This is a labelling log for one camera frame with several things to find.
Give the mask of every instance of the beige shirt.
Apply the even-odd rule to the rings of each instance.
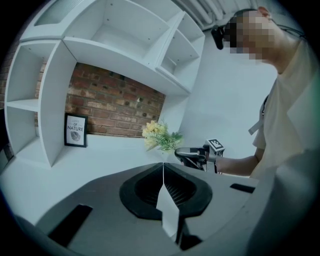
[[[317,68],[316,55],[306,41],[301,41],[288,67],[278,74],[265,103],[263,125],[253,142],[264,153],[251,178],[259,179],[267,168],[278,166],[304,150],[288,110],[311,83]]]

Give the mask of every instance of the yellow flower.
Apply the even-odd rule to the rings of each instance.
[[[151,150],[154,147],[156,147],[158,144],[153,138],[145,138],[144,145],[147,148],[147,150]]]
[[[153,130],[156,128],[155,121],[151,121],[151,123],[146,123],[146,129],[149,133],[153,132]]]
[[[145,128],[145,129],[142,130],[142,136],[143,136],[143,137],[147,137],[147,136],[148,136],[148,133],[149,133],[149,132],[148,132],[147,128]]]

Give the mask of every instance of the picture frame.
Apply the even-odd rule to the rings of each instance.
[[[88,117],[65,113],[64,115],[64,145],[71,147],[87,147]]]

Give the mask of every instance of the man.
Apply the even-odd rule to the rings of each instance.
[[[268,167],[304,150],[287,112],[311,83],[318,60],[305,40],[288,37],[264,7],[237,12],[226,24],[223,40],[237,53],[273,65],[278,72],[260,109],[255,154],[243,159],[217,156],[215,162],[218,172],[259,179]]]

